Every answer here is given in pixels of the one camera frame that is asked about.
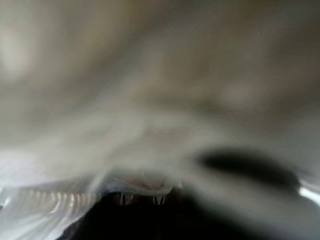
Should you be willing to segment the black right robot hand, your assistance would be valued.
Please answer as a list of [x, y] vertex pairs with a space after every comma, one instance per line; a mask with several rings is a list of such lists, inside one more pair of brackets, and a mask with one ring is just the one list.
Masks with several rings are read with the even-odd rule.
[[[201, 158], [207, 170], [252, 180], [298, 200], [309, 213], [319, 207], [299, 194], [298, 177], [271, 158], [252, 152], [222, 150]], [[243, 219], [201, 207], [186, 190], [174, 188], [160, 197], [122, 192], [107, 193], [83, 217], [62, 234], [63, 240], [275, 240], [276, 235]]]

